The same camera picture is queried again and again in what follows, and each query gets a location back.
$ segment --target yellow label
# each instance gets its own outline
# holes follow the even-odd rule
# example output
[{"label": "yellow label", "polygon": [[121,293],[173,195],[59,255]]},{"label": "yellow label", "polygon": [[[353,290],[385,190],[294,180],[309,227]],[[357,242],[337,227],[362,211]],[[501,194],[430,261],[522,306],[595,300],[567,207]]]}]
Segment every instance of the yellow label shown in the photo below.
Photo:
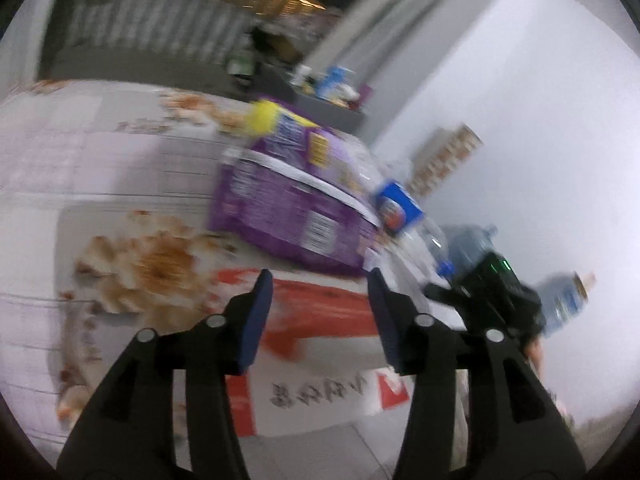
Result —
[{"label": "yellow label", "polygon": [[325,168],[329,158],[329,139],[322,135],[309,135],[309,162],[314,166]]}]

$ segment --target purple snack bag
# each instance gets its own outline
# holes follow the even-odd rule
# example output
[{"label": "purple snack bag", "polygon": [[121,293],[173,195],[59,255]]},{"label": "purple snack bag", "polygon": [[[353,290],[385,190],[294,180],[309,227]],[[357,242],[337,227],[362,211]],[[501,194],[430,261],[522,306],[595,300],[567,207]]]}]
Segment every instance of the purple snack bag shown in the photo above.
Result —
[{"label": "purple snack bag", "polygon": [[360,275],[379,227],[343,141],[283,114],[273,135],[226,150],[209,229],[317,272]]}]

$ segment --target purple package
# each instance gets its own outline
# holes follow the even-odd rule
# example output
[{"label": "purple package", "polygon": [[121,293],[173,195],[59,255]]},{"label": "purple package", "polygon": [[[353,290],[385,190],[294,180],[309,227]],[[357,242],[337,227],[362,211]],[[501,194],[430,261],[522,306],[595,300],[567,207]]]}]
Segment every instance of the purple package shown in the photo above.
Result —
[{"label": "purple package", "polygon": [[283,114],[273,135],[229,148],[208,228],[317,272],[361,275],[379,227],[343,141]]}]

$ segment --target silver screw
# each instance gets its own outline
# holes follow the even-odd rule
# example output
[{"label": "silver screw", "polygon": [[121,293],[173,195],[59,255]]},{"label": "silver screw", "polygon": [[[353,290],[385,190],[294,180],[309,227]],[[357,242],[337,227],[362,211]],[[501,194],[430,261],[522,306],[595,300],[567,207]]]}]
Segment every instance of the silver screw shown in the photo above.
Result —
[{"label": "silver screw", "polygon": [[222,314],[214,314],[207,317],[207,326],[210,328],[219,328],[226,325],[226,319]]},{"label": "silver screw", "polygon": [[504,334],[495,328],[486,331],[486,338],[494,343],[501,343],[504,340]]},{"label": "silver screw", "polygon": [[433,316],[429,316],[429,314],[418,314],[415,317],[415,323],[418,326],[424,326],[424,327],[433,326],[435,322],[436,320],[433,319]]},{"label": "silver screw", "polygon": [[143,328],[136,336],[141,343],[148,343],[156,337],[156,332],[151,328]]}]

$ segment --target barcode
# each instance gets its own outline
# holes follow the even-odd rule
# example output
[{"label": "barcode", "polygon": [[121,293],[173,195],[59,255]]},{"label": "barcode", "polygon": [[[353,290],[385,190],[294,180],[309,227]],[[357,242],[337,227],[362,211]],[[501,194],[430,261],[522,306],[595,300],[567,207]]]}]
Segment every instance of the barcode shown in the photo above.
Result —
[{"label": "barcode", "polygon": [[302,234],[302,247],[327,256],[334,252],[338,222],[320,213],[310,211]]}]

